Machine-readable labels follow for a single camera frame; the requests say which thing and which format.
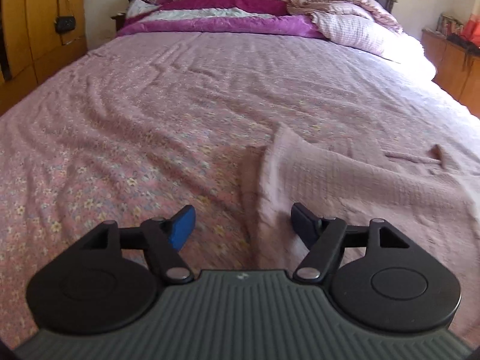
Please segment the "pink knitted sweater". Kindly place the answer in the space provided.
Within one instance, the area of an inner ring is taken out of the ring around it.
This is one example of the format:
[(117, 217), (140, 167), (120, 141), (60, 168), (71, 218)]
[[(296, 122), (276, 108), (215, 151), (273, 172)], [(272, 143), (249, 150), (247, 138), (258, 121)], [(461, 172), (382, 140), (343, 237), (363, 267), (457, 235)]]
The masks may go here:
[(451, 150), (417, 155), (372, 136), (310, 143), (281, 126), (270, 143), (246, 148), (240, 185), (256, 267), (290, 270), (306, 255), (290, 225), (294, 203), (353, 225), (386, 219), (456, 275), (454, 333), (479, 342), (479, 172)]

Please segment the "pink floral bedspread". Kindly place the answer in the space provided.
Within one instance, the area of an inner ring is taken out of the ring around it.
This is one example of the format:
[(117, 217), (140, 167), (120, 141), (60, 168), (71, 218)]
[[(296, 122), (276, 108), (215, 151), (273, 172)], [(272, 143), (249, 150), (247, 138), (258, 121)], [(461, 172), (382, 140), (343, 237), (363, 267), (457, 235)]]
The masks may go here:
[(479, 120), (427, 68), (301, 37), (116, 38), (1, 117), (1, 339), (35, 333), (29, 279), (107, 219), (136, 226), (191, 204), (187, 263), (254, 268), (239, 165), (279, 124), (364, 161), (446, 154), (479, 174)]

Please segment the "wooden dresser with drawers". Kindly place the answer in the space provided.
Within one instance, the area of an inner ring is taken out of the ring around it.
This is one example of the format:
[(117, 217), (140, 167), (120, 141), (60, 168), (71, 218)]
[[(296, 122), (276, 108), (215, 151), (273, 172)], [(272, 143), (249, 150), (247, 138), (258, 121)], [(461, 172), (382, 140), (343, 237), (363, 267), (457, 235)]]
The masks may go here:
[(433, 81), (479, 117), (479, 56), (426, 28), (422, 30), (421, 44), (425, 57), (437, 69)]

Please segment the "pink checkered ruffled duvet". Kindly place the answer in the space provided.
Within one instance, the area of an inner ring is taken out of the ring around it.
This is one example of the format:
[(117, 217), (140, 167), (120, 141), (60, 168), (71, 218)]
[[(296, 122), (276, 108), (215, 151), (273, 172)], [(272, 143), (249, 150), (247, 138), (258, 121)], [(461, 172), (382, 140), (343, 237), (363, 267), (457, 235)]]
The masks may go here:
[(422, 44), (375, 0), (286, 0), (286, 8), (293, 16), (309, 17), (336, 44), (398, 63), (426, 80), (436, 75)]

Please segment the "dark wooden nightstand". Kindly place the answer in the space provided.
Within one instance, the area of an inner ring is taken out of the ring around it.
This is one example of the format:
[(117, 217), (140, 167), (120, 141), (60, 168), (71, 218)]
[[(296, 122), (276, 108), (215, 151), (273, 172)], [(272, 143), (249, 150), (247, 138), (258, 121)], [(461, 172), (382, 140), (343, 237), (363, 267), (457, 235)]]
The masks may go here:
[(111, 19), (115, 22), (115, 30), (119, 32), (125, 26), (126, 13), (125, 12), (117, 13), (114, 16), (112, 16)]

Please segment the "orange wooden wardrobe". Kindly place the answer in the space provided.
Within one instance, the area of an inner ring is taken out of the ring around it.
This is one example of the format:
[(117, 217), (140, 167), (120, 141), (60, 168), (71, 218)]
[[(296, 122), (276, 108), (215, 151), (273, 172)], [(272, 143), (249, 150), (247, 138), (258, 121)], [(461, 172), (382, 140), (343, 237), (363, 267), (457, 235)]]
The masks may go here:
[[(55, 33), (58, 16), (76, 29)], [(84, 0), (1, 0), (1, 113), (86, 53)]]

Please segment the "magenta white striped quilt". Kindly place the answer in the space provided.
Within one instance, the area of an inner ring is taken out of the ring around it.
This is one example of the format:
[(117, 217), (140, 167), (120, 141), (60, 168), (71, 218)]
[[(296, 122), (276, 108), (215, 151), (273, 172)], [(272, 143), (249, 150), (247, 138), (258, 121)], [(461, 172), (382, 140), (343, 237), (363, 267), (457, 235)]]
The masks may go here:
[(287, 0), (133, 0), (117, 35), (156, 32), (324, 37), (310, 18), (289, 14)]

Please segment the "black bag on wardrobe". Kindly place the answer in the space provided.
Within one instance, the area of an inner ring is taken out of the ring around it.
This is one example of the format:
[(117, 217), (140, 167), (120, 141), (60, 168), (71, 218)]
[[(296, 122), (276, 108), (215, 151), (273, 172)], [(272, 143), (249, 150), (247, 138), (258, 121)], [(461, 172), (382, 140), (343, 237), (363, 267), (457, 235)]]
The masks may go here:
[(55, 21), (55, 33), (63, 35), (70, 33), (77, 27), (77, 21), (74, 16), (58, 16)]

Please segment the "black item on dresser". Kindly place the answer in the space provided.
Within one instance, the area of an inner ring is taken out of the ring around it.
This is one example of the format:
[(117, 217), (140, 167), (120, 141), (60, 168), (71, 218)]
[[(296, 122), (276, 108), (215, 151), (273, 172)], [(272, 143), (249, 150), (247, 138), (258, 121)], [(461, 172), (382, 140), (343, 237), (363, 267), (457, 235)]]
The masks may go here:
[(478, 46), (476, 46), (472, 41), (469, 41), (456, 33), (448, 35), (447, 40), (450, 41), (450, 43), (462, 48), (467, 55), (480, 55), (480, 48)]

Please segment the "books on dresser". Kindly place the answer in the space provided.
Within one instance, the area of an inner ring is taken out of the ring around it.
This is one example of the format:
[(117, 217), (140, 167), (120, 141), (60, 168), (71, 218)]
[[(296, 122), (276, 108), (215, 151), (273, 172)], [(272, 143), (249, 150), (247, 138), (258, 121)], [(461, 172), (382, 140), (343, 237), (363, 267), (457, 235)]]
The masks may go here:
[(445, 37), (452, 34), (460, 35), (463, 29), (464, 24), (454, 16), (442, 13), (438, 18), (436, 31)]

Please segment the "red orange curtain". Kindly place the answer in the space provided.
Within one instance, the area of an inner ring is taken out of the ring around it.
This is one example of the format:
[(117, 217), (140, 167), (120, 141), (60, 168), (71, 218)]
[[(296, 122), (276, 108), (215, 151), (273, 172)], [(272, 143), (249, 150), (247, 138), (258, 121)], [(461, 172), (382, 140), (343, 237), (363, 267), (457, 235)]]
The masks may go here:
[(465, 24), (461, 37), (466, 41), (480, 47), (480, 16), (479, 14), (472, 14)]

